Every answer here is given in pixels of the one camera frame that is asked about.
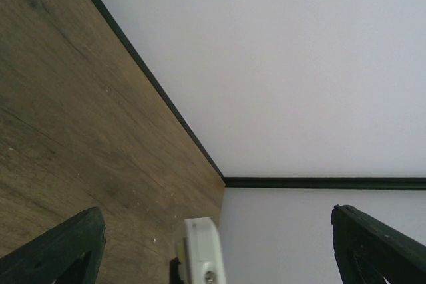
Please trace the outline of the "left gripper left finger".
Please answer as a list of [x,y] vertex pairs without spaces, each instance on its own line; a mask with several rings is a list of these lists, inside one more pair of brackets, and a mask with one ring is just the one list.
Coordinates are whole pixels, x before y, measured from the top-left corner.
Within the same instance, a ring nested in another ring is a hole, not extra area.
[[106,244],[101,209],[91,207],[1,258],[2,283],[95,283]]

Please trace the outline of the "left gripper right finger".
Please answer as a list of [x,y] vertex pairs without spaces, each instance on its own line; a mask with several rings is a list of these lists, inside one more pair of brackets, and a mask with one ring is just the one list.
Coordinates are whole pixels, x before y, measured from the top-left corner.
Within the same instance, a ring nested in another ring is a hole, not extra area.
[[331,213],[343,283],[424,283],[425,246],[349,205]]

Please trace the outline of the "white remote control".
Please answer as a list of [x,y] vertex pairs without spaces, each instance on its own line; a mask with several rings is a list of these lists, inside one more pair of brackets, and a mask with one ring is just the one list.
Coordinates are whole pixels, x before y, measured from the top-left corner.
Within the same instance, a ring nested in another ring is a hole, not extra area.
[[209,217],[185,219],[174,234],[169,282],[226,284],[220,235]]

